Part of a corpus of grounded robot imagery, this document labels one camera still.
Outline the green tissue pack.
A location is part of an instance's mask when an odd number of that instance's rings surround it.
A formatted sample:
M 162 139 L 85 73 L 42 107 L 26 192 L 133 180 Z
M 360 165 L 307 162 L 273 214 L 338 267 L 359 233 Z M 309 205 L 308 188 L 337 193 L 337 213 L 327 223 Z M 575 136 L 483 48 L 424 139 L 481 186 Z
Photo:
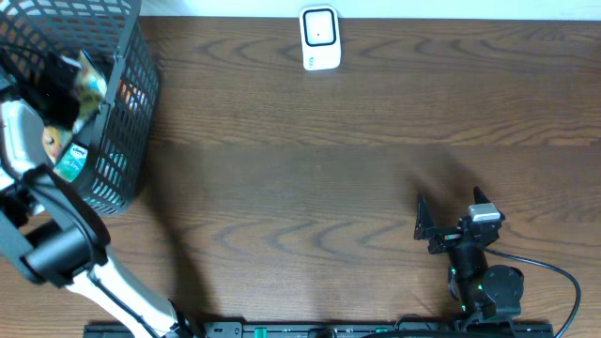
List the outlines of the green tissue pack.
M 72 182 L 84 169 L 87 154 L 86 147 L 72 143 L 55 165 L 54 172 L 63 180 Z

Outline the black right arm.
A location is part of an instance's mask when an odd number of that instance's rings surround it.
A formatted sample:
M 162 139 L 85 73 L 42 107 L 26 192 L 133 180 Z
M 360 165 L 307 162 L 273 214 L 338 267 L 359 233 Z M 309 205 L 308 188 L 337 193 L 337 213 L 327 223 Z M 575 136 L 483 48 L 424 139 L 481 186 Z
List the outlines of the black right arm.
M 499 238 L 505 216 L 478 187 L 468 215 L 454 227 L 436 225 L 429 205 L 417 197 L 417 218 L 413 237 L 426 240 L 430 254 L 447 254 L 450 260 L 449 290 L 461 302 L 473 322 L 509 321 L 521 314 L 523 273 L 506 265 L 490 266 L 485 249 Z

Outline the yellow snack bag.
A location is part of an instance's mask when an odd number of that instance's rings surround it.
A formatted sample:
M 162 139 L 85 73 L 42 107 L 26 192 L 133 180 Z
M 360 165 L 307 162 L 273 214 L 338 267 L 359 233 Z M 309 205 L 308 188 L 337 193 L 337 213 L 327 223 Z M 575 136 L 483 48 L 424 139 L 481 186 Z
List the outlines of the yellow snack bag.
M 77 60 L 48 54 L 39 85 L 47 100 L 41 108 L 41 142 L 50 161 L 56 163 L 63 148 L 99 110 L 107 82 L 88 52 L 80 50 Z

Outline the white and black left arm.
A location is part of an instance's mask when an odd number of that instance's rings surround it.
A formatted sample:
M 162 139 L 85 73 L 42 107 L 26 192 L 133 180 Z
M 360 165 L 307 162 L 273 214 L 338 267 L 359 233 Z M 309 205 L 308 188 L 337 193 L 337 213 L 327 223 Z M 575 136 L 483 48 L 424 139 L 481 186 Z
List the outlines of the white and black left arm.
M 52 284 L 103 308 L 135 337 L 194 337 L 192 322 L 117 258 L 105 224 L 45 164 L 8 156 L 1 141 L 1 253 L 33 284 Z

